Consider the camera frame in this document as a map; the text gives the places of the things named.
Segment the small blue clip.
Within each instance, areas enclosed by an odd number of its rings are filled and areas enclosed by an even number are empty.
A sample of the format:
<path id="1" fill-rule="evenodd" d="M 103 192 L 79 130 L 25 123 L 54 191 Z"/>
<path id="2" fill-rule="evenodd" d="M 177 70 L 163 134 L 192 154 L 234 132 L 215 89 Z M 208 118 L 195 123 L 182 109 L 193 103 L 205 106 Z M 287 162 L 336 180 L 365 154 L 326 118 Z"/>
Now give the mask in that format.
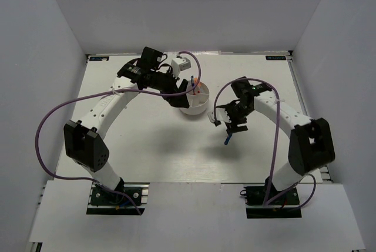
<path id="1" fill-rule="evenodd" d="M 230 139 L 231 139 L 231 136 L 227 136 L 227 137 L 226 137 L 226 139 L 225 139 L 225 141 L 224 141 L 224 144 L 225 144 L 226 146 L 228 145 Z"/>

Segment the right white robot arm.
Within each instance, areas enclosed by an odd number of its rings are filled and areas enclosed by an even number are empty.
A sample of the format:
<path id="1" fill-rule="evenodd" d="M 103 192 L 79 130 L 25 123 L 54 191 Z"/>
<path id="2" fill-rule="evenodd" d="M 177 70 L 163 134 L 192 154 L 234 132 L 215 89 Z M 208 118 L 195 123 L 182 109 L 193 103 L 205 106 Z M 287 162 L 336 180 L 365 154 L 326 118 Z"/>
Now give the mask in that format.
<path id="1" fill-rule="evenodd" d="M 257 112 L 276 126 L 269 176 L 266 178 L 265 204 L 279 204 L 287 191 L 296 186 L 313 171 L 335 160 L 335 150 L 330 124 L 324 119 L 313 119 L 295 110 L 280 99 L 271 84 L 247 77 L 228 83 L 236 96 L 225 105 L 214 104 L 208 114 L 218 126 L 225 124 L 227 136 L 247 131 L 247 117 Z M 275 169 L 279 133 L 289 139 L 287 162 Z"/>

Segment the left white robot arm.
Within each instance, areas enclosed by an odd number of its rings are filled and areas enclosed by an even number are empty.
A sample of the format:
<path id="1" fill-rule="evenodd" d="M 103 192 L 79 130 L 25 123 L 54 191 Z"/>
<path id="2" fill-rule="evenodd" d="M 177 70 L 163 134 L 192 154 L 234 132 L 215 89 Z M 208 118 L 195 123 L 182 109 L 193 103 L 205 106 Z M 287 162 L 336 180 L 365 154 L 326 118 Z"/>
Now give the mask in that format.
<path id="1" fill-rule="evenodd" d="M 123 180 L 109 164 L 109 149 L 104 138 L 112 123 L 141 90 L 152 88 L 162 94 L 170 106 L 188 108 L 188 81 L 179 79 L 189 69 L 188 58 L 177 56 L 170 64 L 162 62 L 163 53 L 145 47 L 141 56 L 124 64 L 110 87 L 91 110 L 77 121 L 68 121 L 64 128 L 66 155 L 105 186 L 104 198 L 119 204 L 124 198 Z"/>

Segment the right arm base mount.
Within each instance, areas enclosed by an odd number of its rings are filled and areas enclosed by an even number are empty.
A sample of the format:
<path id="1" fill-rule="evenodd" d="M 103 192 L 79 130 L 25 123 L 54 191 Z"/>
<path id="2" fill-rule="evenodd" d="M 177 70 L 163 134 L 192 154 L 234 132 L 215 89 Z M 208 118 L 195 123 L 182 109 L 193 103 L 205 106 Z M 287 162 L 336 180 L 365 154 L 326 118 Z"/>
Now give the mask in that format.
<path id="1" fill-rule="evenodd" d="M 247 219 L 299 219 L 302 218 L 297 189 L 263 206 L 266 189 L 264 186 L 245 186 L 239 193 L 244 198 Z"/>

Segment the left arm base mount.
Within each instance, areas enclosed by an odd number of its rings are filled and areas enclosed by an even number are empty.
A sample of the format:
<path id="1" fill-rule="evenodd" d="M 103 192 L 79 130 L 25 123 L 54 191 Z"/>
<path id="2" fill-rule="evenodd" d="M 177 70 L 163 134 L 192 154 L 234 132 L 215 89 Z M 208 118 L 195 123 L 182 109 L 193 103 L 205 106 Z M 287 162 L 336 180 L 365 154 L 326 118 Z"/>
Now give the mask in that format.
<path id="1" fill-rule="evenodd" d="M 133 200 L 140 213 L 143 214 L 149 195 L 149 184 L 125 183 L 123 191 Z M 139 216 L 138 211 L 128 198 L 109 193 L 96 184 L 93 184 L 90 190 L 86 214 Z"/>

